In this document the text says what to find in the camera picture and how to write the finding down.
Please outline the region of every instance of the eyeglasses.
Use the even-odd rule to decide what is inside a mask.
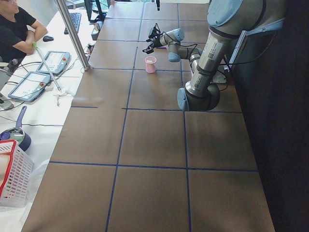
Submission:
[[[2,1],[7,1],[8,3],[10,3],[10,4],[14,4],[14,2],[17,2],[17,0],[2,0]]]

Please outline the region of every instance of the blue pan handle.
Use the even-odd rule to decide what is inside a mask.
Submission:
[[[19,127],[19,128],[22,127],[22,125],[23,125],[22,120],[23,120],[23,117],[24,117],[26,110],[27,110],[27,106],[24,105],[23,108],[21,108],[21,111],[20,111],[19,116],[17,118],[16,127]]]

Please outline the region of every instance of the black wall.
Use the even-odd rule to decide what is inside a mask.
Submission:
[[[240,61],[272,35],[248,39]],[[287,1],[284,28],[233,76],[276,232],[309,232],[309,1]]]

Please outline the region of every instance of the red basket rim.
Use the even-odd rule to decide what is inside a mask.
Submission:
[[[12,166],[12,162],[13,162],[13,151],[15,150],[15,147],[16,147],[16,140],[14,139],[11,139],[11,140],[4,140],[4,141],[0,141],[0,144],[3,144],[3,143],[11,143],[13,142],[13,145],[12,145],[12,149],[11,149],[11,152],[10,152],[10,161],[8,163],[8,167],[6,168],[6,172],[5,172],[5,175],[4,175],[4,179],[3,179],[3,183],[1,184],[0,186],[0,196],[2,194],[2,190],[4,188],[4,185],[6,184],[6,181],[8,180],[8,177],[9,177],[9,173],[8,170],[11,169],[11,166]]]

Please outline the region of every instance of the pan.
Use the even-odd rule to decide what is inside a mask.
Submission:
[[[23,129],[21,129],[22,120],[26,112],[26,109],[27,106],[23,106],[17,118],[16,126],[14,128],[5,130],[0,134],[0,140],[15,139],[18,142],[18,146],[23,151],[26,151],[31,144],[30,136],[27,133],[25,133]]]

